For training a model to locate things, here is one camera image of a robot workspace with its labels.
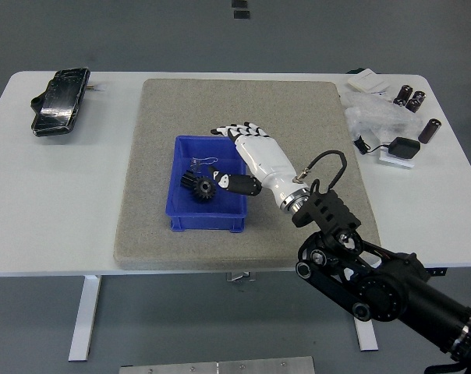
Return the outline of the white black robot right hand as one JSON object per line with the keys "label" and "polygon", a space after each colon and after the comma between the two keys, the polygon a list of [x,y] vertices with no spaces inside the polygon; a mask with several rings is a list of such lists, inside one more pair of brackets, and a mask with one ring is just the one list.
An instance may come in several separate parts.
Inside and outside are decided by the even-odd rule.
{"label": "white black robot right hand", "polygon": [[295,168],[277,141],[260,126],[244,122],[212,129],[211,134],[228,137],[234,143],[252,175],[273,192],[278,206],[300,190],[309,191],[307,184],[293,181],[297,176]]}

